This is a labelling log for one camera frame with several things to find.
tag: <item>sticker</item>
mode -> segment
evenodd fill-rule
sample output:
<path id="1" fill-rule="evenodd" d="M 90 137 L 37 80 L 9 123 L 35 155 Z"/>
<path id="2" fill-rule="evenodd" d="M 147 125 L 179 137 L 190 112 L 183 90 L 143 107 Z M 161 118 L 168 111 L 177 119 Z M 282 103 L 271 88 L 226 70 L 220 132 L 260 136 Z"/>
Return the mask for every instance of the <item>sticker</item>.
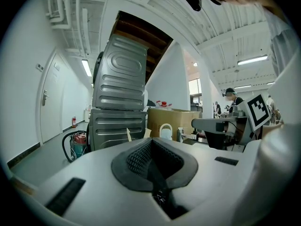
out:
<path id="1" fill-rule="evenodd" d="M 60 69 L 61 69 L 61 67 L 57 64 L 57 63 L 55 63 L 55 69 L 57 70 L 57 71 L 60 71 Z"/>
<path id="2" fill-rule="evenodd" d="M 248 101 L 247 107 L 250 111 L 249 116 L 251 117 L 254 130 L 270 119 L 269 111 L 261 95 L 258 95 Z"/>
<path id="3" fill-rule="evenodd" d="M 145 128 L 145 134 L 144 134 L 144 137 L 143 138 L 149 138 L 151 135 L 151 130 L 150 129 L 147 129 Z"/>

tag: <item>gray floor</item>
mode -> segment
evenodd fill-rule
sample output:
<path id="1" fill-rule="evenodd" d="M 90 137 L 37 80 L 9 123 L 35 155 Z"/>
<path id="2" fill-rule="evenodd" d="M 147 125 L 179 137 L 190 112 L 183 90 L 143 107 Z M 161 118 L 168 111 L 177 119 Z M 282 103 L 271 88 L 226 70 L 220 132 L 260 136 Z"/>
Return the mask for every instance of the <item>gray floor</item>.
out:
<path id="1" fill-rule="evenodd" d="M 42 147 L 28 155 L 11 171 L 19 178 L 33 186 L 41 183 L 68 166 L 70 163 L 62 149 L 62 139 L 67 133 L 77 130 L 87 130 L 88 123 L 82 122 L 75 129 L 70 129 L 46 142 Z M 69 140 L 65 140 L 66 152 L 70 155 Z"/>

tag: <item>door handle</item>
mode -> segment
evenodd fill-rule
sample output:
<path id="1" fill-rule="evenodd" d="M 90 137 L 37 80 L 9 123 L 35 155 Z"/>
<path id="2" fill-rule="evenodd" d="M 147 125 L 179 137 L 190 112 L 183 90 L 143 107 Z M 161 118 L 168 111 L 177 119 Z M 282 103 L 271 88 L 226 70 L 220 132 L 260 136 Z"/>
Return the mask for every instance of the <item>door handle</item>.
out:
<path id="1" fill-rule="evenodd" d="M 43 101 L 42 101 L 42 105 L 43 105 L 43 106 L 44 106 L 45 103 L 46 103 L 46 98 L 47 98 L 47 97 L 50 97 L 50 96 L 47 95 L 47 90 L 44 90 Z"/>

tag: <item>black baseboard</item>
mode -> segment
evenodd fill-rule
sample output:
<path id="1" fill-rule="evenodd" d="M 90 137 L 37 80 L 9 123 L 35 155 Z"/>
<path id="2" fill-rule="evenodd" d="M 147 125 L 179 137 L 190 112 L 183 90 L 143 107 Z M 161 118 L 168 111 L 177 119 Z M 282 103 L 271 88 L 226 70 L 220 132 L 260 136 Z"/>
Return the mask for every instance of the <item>black baseboard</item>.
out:
<path id="1" fill-rule="evenodd" d="M 39 147 L 41 147 L 41 144 L 37 143 L 36 145 L 33 145 L 32 147 L 28 148 L 26 151 L 22 152 L 21 154 L 19 154 L 15 158 L 11 159 L 8 162 L 8 168 L 11 169 L 12 167 L 16 166 L 22 159 L 24 159 L 29 154 L 33 153 Z"/>
<path id="2" fill-rule="evenodd" d="M 82 123 L 82 122 L 84 122 L 84 121 L 85 121 L 85 120 L 82 120 L 82 121 L 80 121 L 80 122 L 77 122 L 76 125 L 78 125 L 78 124 L 80 124 L 80 123 Z M 71 128 L 72 128 L 72 126 L 69 126 L 69 127 L 65 128 L 65 129 L 63 130 L 63 133 L 66 132 L 67 130 L 70 130 Z"/>

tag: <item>wooden ceiling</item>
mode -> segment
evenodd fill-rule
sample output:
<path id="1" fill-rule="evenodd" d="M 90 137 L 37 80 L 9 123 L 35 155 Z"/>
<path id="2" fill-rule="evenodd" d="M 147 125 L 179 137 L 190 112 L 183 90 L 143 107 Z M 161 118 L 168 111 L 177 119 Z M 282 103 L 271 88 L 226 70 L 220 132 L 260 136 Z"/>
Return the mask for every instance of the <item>wooden ceiling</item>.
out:
<path id="1" fill-rule="evenodd" d="M 145 82 L 149 80 L 173 39 L 150 23 L 131 14 L 120 12 L 112 33 L 147 46 Z"/>

